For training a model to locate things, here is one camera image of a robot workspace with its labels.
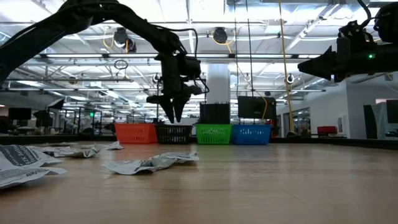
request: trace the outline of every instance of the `green basket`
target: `green basket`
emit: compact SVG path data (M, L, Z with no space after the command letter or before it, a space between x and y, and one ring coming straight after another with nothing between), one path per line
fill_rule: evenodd
M232 125L197 124L198 144L229 144Z

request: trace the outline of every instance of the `black basket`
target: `black basket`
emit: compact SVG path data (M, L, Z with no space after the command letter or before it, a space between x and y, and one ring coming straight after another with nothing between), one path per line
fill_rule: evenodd
M157 125L157 142L159 144L190 144L191 130L190 125Z

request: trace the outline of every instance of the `blue basket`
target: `blue basket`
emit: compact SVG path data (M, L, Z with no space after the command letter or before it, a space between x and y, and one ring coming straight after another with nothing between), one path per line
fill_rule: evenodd
M266 145L271 136L271 125L244 125L232 127L232 143L241 145Z

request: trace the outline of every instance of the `table surface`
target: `table surface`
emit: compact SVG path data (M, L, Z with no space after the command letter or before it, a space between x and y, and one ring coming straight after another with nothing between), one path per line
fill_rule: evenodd
M398 223L398 152L321 144L125 145L0 191L0 223ZM197 152L118 175L107 161Z

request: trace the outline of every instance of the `basket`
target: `basket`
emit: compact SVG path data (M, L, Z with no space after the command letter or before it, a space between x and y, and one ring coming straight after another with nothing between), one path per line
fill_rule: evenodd
M230 124L197 124L198 144L229 144Z
M115 124L116 137L124 144L157 143L154 124Z
M271 136L271 125L234 125L232 143L240 145L266 145Z
M191 131L190 125L157 125L157 142L159 144L190 144Z

